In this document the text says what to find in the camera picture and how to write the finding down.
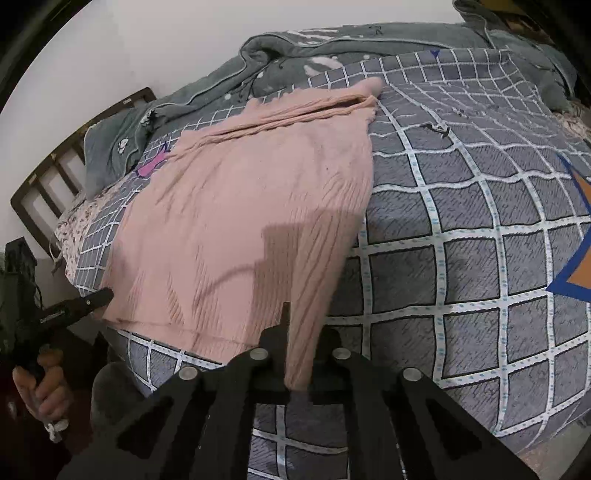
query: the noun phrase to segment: white wall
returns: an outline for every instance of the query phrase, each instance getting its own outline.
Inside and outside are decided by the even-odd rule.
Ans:
[[[107,2],[137,78],[157,96],[209,74],[235,56],[249,37],[267,31],[373,22],[462,21],[452,0]]]
[[[26,237],[46,303],[76,294],[49,274],[10,197],[76,128],[144,86],[171,93],[266,31],[461,20],[451,0],[93,0],[46,45],[0,114],[0,246]]]

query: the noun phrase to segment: pink knit garment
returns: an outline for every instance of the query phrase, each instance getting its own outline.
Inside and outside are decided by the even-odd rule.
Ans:
[[[214,361],[253,348],[291,302],[285,384],[316,343],[372,188],[382,82],[296,90],[184,131],[127,207],[101,287],[112,326]]]

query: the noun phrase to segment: gray and white checkered duvet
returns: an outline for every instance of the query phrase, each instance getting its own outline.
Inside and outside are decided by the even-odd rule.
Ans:
[[[591,150],[565,136],[508,51],[372,59],[295,87],[368,76],[387,83],[369,129],[374,194],[327,322],[377,364],[431,375],[514,451],[548,439],[591,407],[591,309],[545,290],[591,223],[557,154],[589,176]],[[183,129],[241,109],[154,140],[142,164]],[[92,223],[81,293],[98,288],[125,207],[148,182],[130,174]],[[109,340],[146,393],[183,364],[217,366],[129,332]],[[343,425],[338,406],[259,406],[250,478],[347,478]]]

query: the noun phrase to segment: gray fleece blanket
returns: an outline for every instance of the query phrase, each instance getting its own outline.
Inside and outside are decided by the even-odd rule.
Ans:
[[[568,109],[576,72],[550,46],[506,30],[472,0],[454,5],[465,24],[386,23],[257,35],[216,71],[147,105],[120,112],[88,130],[86,196],[93,199],[131,171],[158,129],[188,113],[215,111],[230,97],[264,96],[301,80],[372,58],[449,48],[508,48],[525,80],[552,110]]]

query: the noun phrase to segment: wooden headboard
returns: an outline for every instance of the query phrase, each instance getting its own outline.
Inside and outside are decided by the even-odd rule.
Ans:
[[[55,245],[55,242],[51,247],[50,253],[50,239],[53,236],[53,228],[57,224],[57,219],[69,207],[69,203],[81,191],[84,183],[83,168],[85,158],[83,145],[86,131],[95,123],[121,110],[133,108],[136,105],[151,102],[152,100],[156,100],[152,90],[150,88],[144,88],[110,106],[107,110],[86,122],[55,148],[33,170],[12,196],[10,200],[12,208],[33,238],[48,255],[51,256],[51,253],[57,255],[59,253],[60,250]],[[66,160],[71,164],[72,159],[75,159],[74,162],[78,163],[79,168],[71,168],[66,164]],[[74,174],[74,170],[79,171],[78,176]],[[80,170],[82,171],[82,179],[79,178]],[[57,189],[52,188],[45,181],[56,177],[58,180],[61,179],[62,185],[65,184],[66,190],[69,191],[70,202],[67,199],[64,200],[64,197],[68,197],[68,195],[58,194],[56,192]],[[40,207],[33,207],[34,202],[39,201],[41,202]]]

